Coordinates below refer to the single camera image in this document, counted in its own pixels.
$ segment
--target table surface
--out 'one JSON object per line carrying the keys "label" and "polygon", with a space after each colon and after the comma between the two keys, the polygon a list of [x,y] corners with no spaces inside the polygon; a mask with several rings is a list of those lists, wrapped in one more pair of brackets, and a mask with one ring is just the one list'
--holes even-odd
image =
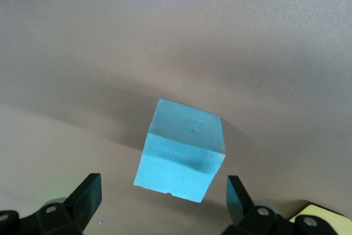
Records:
{"label": "table surface", "polygon": [[[220,234],[226,176],[284,216],[352,218],[352,0],[0,0],[0,207],[91,172],[90,234]],[[200,204],[133,186],[158,99],[223,118]]]}

